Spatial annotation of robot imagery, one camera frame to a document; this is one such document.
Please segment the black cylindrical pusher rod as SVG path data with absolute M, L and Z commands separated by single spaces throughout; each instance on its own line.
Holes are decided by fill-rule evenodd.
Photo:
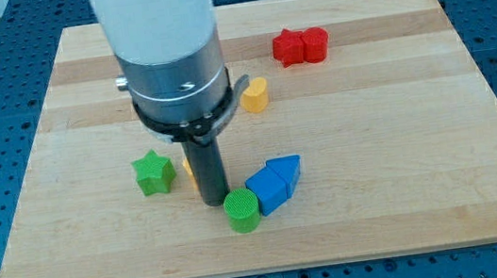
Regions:
M 229 186 L 217 140 L 203 145 L 187 141 L 182 143 L 182 148 L 203 203 L 213 207 L 221 206 L 229 192 Z

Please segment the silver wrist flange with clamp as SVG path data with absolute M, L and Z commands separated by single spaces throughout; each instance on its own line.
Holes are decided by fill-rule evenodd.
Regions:
M 250 86 L 246 74 L 230 82 L 218 28 L 209 33 L 199 49 L 174 61 L 133 63 L 113 50 L 136 114 L 167 142 L 210 144 L 231 122 Z

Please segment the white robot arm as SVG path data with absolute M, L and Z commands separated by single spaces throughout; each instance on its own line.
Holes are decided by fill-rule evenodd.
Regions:
M 212 0 L 89 0 L 141 122 L 182 145 L 203 202 L 229 192 L 217 136 L 249 77 L 232 83 Z

